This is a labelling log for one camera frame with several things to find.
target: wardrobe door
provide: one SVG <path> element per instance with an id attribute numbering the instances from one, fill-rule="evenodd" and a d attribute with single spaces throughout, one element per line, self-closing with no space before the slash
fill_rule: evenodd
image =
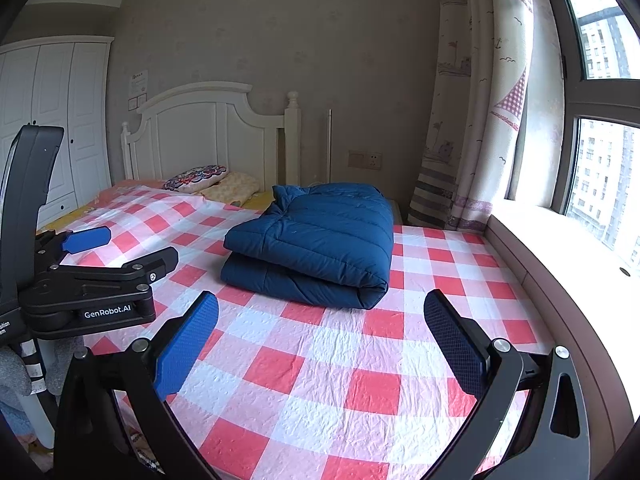
<path id="1" fill-rule="evenodd" d="M 111 185 L 104 130 L 107 45 L 76 43 L 69 78 L 69 153 L 78 206 Z"/>
<path id="2" fill-rule="evenodd" d="M 51 174 L 47 203 L 74 190 L 66 126 L 69 71 L 73 50 L 73 43 L 41 46 L 33 81 L 31 119 L 41 126 L 62 126 L 65 129 L 65 136 Z"/>
<path id="3" fill-rule="evenodd" d="M 39 48 L 30 46 L 4 54 L 0 73 L 0 174 L 12 140 L 21 127 L 31 122 L 33 74 Z"/>

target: blue gripper pad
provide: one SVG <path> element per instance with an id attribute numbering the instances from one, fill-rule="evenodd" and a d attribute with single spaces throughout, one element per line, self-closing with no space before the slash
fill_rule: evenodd
<path id="1" fill-rule="evenodd" d="M 94 227 L 93 229 L 71 233 L 62 242 L 62 250 L 69 254 L 76 254 L 101 247 L 108 244 L 109 241 L 111 241 L 111 231 L 109 231 L 108 227 Z"/>
<path id="2" fill-rule="evenodd" d="M 486 390 L 486 362 L 462 328 L 462 318 L 439 290 L 424 300 L 424 320 L 460 388 L 480 399 Z"/>
<path id="3" fill-rule="evenodd" d="M 210 292 L 201 293 L 190 311 L 156 361 L 154 388 L 161 400 L 180 391 L 218 323 L 218 300 Z"/>

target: plaid bedsheet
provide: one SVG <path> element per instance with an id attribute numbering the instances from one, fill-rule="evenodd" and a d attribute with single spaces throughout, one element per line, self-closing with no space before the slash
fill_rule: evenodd
<path id="1" fill-rule="evenodd" d="M 491 338 L 548 352 L 552 339 L 494 249 L 476 235 L 396 226 L 391 284 L 370 311 L 311 307 L 220 282 L 226 231 L 258 213 L 138 187 L 71 224 L 107 225 L 111 242 L 65 263 L 120 266 L 167 245 L 175 272 L 153 286 L 148 326 L 87 336 L 96 353 L 151 338 L 201 290 L 220 321 L 170 405 L 223 478 L 420 478 L 474 405 L 424 322 L 425 294 L 440 288 Z M 498 461 L 522 411 L 516 395 L 484 467 Z M 126 399 L 122 403 L 127 410 Z"/>

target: white headboard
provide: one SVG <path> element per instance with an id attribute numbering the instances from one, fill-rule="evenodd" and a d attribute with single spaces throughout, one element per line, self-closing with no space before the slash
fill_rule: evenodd
<path id="1" fill-rule="evenodd" d="M 289 92 L 284 115 L 258 115 L 249 106 L 252 86 L 207 81 L 171 88 L 140 108 L 139 129 L 122 124 L 125 175 L 166 179 L 207 164 L 255 177 L 261 190 L 300 184 L 300 108 Z M 278 178 L 278 129 L 284 129 L 285 177 Z"/>

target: folded blue jacket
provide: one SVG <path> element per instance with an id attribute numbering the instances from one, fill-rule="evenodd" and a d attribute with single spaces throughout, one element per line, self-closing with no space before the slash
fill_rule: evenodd
<path id="1" fill-rule="evenodd" d="M 367 184 L 274 186 L 260 218 L 231 228 L 220 274 L 233 286 L 301 303 L 373 308 L 388 289 L 393 215 Z"/>

